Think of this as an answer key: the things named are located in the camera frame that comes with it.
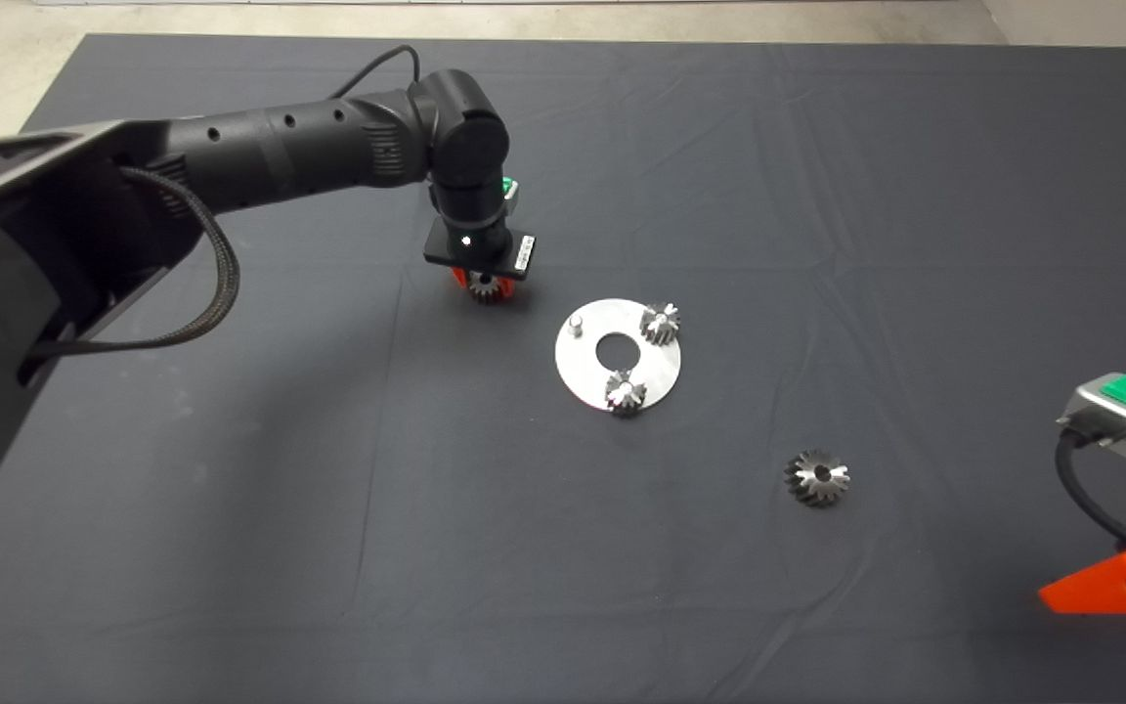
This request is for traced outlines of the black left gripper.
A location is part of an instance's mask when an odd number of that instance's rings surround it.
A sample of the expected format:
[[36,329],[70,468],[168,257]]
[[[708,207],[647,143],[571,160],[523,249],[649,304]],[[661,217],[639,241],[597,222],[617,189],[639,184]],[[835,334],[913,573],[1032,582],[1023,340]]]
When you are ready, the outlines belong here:
[[434,219],[425,238],[425,262],[452,268],[457,285],[470,289],[470,271],[497,278],[497,298],[513,295],[515,280],[527,280],[537,238],[520,229],[509,228],[504,219],[470,228],[447,219]]

